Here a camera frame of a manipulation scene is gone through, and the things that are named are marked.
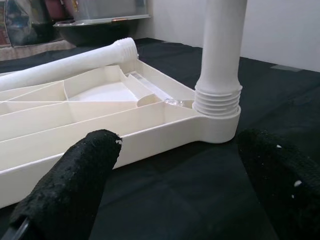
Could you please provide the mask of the black plastic bag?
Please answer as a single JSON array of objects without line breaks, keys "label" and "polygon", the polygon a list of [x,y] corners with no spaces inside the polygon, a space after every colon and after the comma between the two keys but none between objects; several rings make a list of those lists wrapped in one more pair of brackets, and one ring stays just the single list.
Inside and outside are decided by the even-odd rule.
[{"label": "black plastic bag", "polygon": [[4,25],[13,47],[51,42],[54,24],[71,17],[65,0],[5,0]]}]

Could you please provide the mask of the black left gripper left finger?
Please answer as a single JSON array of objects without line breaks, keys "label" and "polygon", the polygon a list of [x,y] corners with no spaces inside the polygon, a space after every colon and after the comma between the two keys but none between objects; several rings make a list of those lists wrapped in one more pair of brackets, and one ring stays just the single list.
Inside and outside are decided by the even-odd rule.
[{"label": "black left gripper left finger", "polygon": [[72,145],[13,210],[8,240],[89,240],[122,138],[106,129]]}]

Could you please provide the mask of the clear plastic storage bin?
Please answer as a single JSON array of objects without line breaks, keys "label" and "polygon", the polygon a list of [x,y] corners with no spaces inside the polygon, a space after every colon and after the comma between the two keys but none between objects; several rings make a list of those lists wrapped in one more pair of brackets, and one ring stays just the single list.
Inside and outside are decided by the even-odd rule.
[{"label": "clear plastic storage bin", "polygon": [[147,0],[68,0],[73,19],[80,25],[149,18]]}]

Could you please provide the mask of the white plastic table leg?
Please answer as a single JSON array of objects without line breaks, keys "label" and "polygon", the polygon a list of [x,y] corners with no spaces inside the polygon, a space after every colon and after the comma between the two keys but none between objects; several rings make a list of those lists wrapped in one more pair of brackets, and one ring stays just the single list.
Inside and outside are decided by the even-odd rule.
[{"label": "white plastic table leg", "polygon": [[0,76],[0,91],[46,84],[85,71],[137,59],[135,41],[127,37],[108,46]]},{"label": "white plastic table leg", "polygon": [[200,77],[193,108],[217,119],[236,118],[238,69],[248,0],[207,0]]}]

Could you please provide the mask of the black wok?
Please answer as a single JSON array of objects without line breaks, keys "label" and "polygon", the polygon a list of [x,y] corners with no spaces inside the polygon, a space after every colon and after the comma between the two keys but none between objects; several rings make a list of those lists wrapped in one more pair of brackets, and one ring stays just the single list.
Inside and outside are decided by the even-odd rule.
[{"label": "black wok", "polygon": [[65,41],[76,47],[101,47],[133,35],[138,23],[137,19],[93,24],[66,20],[53,26]]}]

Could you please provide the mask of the beige cloth covered shelf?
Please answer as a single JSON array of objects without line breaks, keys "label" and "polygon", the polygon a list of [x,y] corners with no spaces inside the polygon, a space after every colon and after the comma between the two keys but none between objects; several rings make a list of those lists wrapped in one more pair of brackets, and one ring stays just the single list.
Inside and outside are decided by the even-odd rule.
[{"label": "beige cloth covered shelf", "polygon": [[19,46],[19,47],[1,47],[0,62],[7,60],[15,60],[34,56],[48,51],[60,51],[73,49],[76,46],[66,40],[53,41],[43,44]]}]

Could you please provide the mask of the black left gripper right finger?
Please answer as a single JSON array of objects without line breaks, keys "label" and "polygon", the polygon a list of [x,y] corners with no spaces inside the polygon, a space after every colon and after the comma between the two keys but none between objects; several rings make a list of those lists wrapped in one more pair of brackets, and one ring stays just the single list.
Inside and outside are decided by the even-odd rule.
[{"label": "black left gripper right finger", "polygon": [[259,203],[279,240],[320,240],[320,165],[292,142],[259,129],[237,137]]}]

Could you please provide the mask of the white plastic children table top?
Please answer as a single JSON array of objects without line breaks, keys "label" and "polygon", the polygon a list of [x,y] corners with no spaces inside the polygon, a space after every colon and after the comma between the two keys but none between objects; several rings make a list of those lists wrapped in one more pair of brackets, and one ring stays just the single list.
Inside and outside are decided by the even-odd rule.
[{"label": "white plastic children table top", "polygon": [[1,91],[0,209],[24,199],[95,130],[122,138],[116,168],[191,142],[228,142],[240,95],[194,92],[140,60]]}]

